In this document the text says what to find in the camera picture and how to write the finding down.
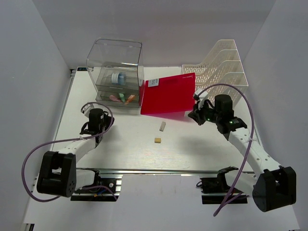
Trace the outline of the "pink transparent capsule case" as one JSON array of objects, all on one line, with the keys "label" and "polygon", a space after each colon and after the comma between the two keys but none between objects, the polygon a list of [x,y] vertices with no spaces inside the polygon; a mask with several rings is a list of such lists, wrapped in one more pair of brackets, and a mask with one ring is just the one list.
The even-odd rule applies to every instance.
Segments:
[{"label": "pink transparent capsule case", "polygon": [[109,96],[109,99],[111,100],[111,101],[114,101],[114,102],[121,102],[121,100],[120,99],[118,99],[116,96],[114,96],[114,95],[110,95]]}]

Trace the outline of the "green transparent capsule case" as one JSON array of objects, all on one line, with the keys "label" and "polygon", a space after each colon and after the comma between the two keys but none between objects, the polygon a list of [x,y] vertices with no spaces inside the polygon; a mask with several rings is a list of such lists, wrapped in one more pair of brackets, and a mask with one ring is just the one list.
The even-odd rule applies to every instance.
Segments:
[{"label": "green transparent capsule case", "polygon": [[121,100],[122,102],[125,102],[125,101],[126,101],[125,95],[124,95],[123,93],[119,93],[118,95],[119,95],[120,100]]}]

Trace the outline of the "red plastic folder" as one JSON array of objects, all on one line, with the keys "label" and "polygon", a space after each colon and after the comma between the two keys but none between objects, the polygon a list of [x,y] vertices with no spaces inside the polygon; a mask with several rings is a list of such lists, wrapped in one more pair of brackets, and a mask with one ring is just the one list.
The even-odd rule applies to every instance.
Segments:
[{"label": "red plastic folder", "polygon": [[193,109],[195,73],[156,78],[145,82],[142,115],[181,113]]}]

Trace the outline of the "orange transparent capsule case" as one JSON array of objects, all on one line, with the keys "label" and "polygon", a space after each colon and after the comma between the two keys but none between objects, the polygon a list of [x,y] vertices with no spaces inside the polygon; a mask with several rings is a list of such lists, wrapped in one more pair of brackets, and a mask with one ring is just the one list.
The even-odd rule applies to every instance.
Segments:
[{"label": "orange transparent capsule case", "polygon": [[132,101],[134,100],[134,98],[135,98],[135,95],[130,95],[130,96],[127,98],[125,104],[129,104],[130,102],[132,102]]}]

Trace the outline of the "clear acrylic drawer organizer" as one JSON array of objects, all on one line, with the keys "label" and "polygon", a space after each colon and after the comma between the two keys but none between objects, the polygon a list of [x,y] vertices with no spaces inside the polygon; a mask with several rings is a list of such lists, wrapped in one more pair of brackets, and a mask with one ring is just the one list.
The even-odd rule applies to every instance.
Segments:
[{"label": "clear acrylic drawer organizer", "polygon": [[[86,59],[86,68],[96,89],[96,101],[108,106],[139,108],[144,93],[142,43],[127,39],[99,38],[95,40]],[[112,73],[125,73],[126,84],[111,83]],[[114,102],[110,95],[119,93],[135,98],[129,104]]]}]

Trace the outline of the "blue ink bottle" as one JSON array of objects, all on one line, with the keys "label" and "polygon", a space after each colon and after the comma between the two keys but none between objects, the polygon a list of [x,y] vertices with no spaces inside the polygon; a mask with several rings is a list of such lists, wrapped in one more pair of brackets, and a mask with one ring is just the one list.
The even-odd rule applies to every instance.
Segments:
[{"label": "blue ink bottle", "polygon": [[111,74],[111,83],[117,85],[126,84],[126,74],[125,73],[112,73]]}]

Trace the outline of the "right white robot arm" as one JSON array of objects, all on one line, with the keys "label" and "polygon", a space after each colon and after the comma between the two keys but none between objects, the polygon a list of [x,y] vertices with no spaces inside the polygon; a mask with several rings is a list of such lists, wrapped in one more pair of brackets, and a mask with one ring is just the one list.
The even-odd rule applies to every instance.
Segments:
[{"label": "right white robot arm", "polygon": [[196,103],[188,116],[198,125],[206,121],[216,124],[218,131],[244,157],[254,176],[243,173],[243,167],[227,167],[218,172],[217,185],[231,194],[234,189],[251,196],[262,212],[271,211],[296,202],[296,172],[274,160],[260,144],[253,140],[247,124],[236,116],[229,95],[215,97],[212,104],[207,92],[193,95]]}]

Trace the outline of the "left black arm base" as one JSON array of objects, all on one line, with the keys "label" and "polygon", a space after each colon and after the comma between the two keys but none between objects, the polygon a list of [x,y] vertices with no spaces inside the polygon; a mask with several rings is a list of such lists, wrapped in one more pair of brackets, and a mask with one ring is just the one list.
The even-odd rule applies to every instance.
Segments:
[{"label": "left black arm base", "polygon": [[76,190],[70,200],[75,202],[115,202],[119,197],[121,184],[121,175],[97,171],[94,183]]}]

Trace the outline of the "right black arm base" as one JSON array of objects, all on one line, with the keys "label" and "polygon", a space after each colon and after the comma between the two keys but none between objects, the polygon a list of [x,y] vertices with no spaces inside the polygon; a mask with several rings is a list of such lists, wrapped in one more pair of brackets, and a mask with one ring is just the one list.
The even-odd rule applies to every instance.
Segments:
[{"label": "right black arm base", "polygon": [[230,186],[226,183],[225,174],[238,170],[237,167],[227,167],[218,171],[215,177],[203,177],[197,182],[196,187],[201,189],[203,205],[219,205]]}]

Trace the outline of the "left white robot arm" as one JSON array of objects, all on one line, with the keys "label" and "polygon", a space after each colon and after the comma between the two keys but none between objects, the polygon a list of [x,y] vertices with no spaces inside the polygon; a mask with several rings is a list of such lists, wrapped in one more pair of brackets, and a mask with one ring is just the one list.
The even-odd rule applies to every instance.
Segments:
[{"label": "left white robot arm", "polygon": [[80,138],[59,151],[48,151],[43,155],[37,191],[42,194],[71,197],[75,190],[86,186],[97,192],[102,180],[92,170],[77,170],[77,162],[97,148],[103,132],[113,124],[111,115],[101,108],[90,109],[88,122],[80,132]]}]

